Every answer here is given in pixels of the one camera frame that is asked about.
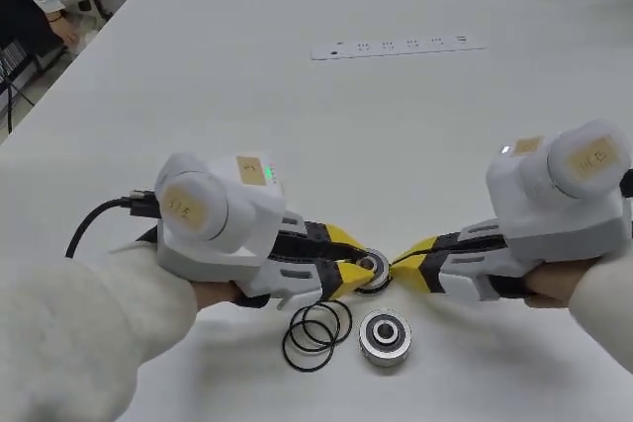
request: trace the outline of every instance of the paper label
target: paper label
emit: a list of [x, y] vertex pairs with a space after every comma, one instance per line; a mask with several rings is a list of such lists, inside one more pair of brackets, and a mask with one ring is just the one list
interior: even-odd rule
[[237, 167], [241, 183], [244, 185], [266, 186], [266, 177], [257, 157], [237, 157]]
[[619, 160], [611, 137], [597, 138], [567, 159], [568, 166], [580, 177], [588, 180]]
[[529, 155], [535, 152], [541, 146], [543, 137], [520, 138], [514, 145], [512, 156]]
[[193, 231], [202, 229], [209, 215], [205, 203], [196, 200], [189, 192], [178, 186], [169, 187], [162, 200], [163, 212]]

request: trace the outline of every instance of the rubber ring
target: rubber ring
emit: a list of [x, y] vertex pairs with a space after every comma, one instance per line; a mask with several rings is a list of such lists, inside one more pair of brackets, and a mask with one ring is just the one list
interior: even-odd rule
[[[332, 315], [334, 315], [334, 318], [336, 319], [336, 333], [334, 333], [334, 337], [333, 337], [333, 341], [331, 341], [332, 339], [330, 338], [330, 341], [323, 341], [320, 340], [318, 338], [316, 338], [315, 335], [313, 335], [309, 330], [308, 327], [306, 326], [305, 322], [308, 321], [315, 321], [315, 320], [310, 320], [309, 318], [307, 318], [308, 313], [315, 309], [316, 307], [318, 308], [325, 308], [326, 310], [328, 310]], [[314, 343], [317, 343], [318, 345], [321, 345], [320, 348], [307, 348], [303, 345], [301, 345], [300, 343], [297, 342], [297, 339], [295, 338], [295, 332], [291, 332], [290, 333], [290, 339], [292, 340], [293, 344], [299, 348], [301, 351], [304, 351], [306, 353], [320, 353], [322, 351], [325, 351], [329, 348], [330, 345], [336, 345], [336, 341], [338, 338], [338, 335], [340, 333], [340, 318], [338, 317], [338, 314], [336, 313], [336, 311], [334, 311], [333, 308], [330, 308], [329, 306], [323, 304], [323, 303], [315, 303], [313, 305], [309, 305], [309, 306], [304, 306], [303, 308], [300, 308], [299, 310], [297, 310], [295, 312], [295, 314], [293, 315], [293, 317], [290, 320], [290, 325], [294, 325], [295, 324], [295, 320], [297, 319], [297, 316], [299, 316], [299, 314], [303, 312], [303, 317], [301, 319], [301, 321], [299, 321], [298, 323], [304, 323], [302, 326], [302, 330], [304, 330], [304, 333], [306, 334], [306, 336], [308, 338], [310, 338]]]
[[[292, 361], [290, 359], [290, 356], [288, 355], [288, 350], [286, 350], [286, 344], [288, 343], [288, 339], [290, 338], [290, 335], [292, 335], [293, 331], [295, 328], [298, 328], [300, 325], [305, 325], [306, 323], [313, 323], [314, 325], [320, 326], [323, 330], [325, 330], [325, 333], [327, 333], [327, 335], [329, 335], [329, 352], [327, 353], [327, 356], [325, 357], [325, 359], [323, 360], [322, 363], [319, 363], [318, 365], [312, 367], [312, 368], [305, 368], [305, 367], [301, 367], [299, 365], [297, 365], [294, 361]], [[318, 320], [302, 320], [302, 321], [298, 321], [296, 323], [293, 323], [292, 325], [290, 325], [290, 328], [288, 328], [288, 330], [286, 330], [286, 333], [284, 334], [284, 338], [282, 339], [281, 342], [281, 353], [284, 356], [284, 360], [286, 360], [286, 363], [288, 363], [288, 365], [293, 368], [294, 370], [300, 372], [300, 373], [314, 373], [322, 368], [325, 367], [325, 365], [327, 365], [327, 363], [329, 363], [329, 361], [332, 359], [332, 356], [334, 356], [334, 335], [332, 335], [332, 332], [329, 331], [329, 328], [327, 328], [323, 323], [321, 323]]]
[[339, 300], [329, 300], [326, 303], [336, 303], [345, 310], [345, 313], [347, 313], [347, 322], [348, 322], [347, 330], [345, 330], [345, 333], [343, 333], [343, 336], [341, 336], [338, 340], [335, 341], [335, 344], [339, 345], [340, 343], [345, 341], [352, 332], [352, 326], [354, 325], [354, 317], [352, 316], [352, 310], [349, 308], [349, 306], [347, 306], [345, 303]]

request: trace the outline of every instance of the power strip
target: power strip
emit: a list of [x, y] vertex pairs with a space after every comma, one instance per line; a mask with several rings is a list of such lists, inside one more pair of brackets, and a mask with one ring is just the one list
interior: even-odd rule
[[393, 54], [439, 53], [487, 49], [471, 36], [409, 37], [399, 41], [337, 42], [312, 50], [313, 60], [388, 56]]

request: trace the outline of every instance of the ball bearing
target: ball bearing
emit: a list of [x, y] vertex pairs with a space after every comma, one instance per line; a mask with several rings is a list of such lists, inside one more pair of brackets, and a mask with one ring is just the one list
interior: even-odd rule
[[375, 310], [360, 324], [360, 348], [374, 365], [389, 368], [407, 358], [411, 330], [407, 321], [391, 310]]
[[357, 265], [372, 271], [374, 278], [363, 287], [356, 290], [361, 295], [375, 295], [387, 288], [391, 277], [389, 276], [389, 261], [380, 252], [374, 249], [367, 250], [368, 255], [357, 262]]

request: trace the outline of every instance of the chair leg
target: chair leg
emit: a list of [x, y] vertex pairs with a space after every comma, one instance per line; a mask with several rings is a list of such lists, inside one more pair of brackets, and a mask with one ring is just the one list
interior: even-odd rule
[[101, 0], [92, 0], [92, 2], [95, 4], [97, 12], [99, 12], [99, 15], [104, 21], [108, 22], [112, 19], [112, 14], [105, 9]]

